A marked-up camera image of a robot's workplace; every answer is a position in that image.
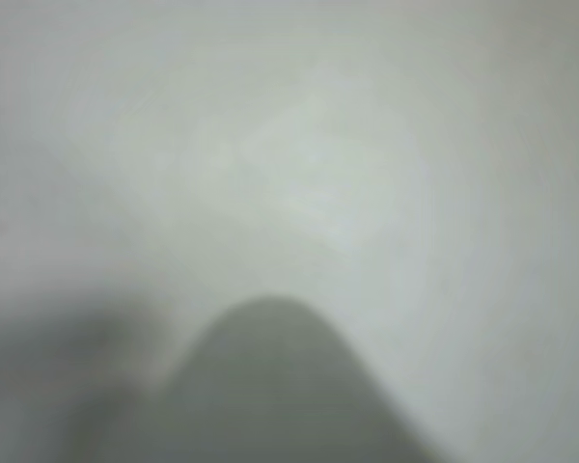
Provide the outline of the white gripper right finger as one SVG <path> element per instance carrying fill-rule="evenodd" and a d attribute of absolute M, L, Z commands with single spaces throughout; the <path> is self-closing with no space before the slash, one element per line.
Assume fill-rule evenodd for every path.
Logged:
<path fill-rule="evenodd" d="M 243 303 L 189 351 L 147 419 L 151 462 L 443 462 L 341 334 L 282 297 Z"/>

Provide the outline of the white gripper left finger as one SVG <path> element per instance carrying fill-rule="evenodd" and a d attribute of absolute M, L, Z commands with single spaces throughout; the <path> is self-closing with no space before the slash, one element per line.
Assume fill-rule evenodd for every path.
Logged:
<path fill-rule="evenodd" d="M 94 462 L 161 375 L 167 302 L 145 292 L 0 300 L 0 462 Z"/>

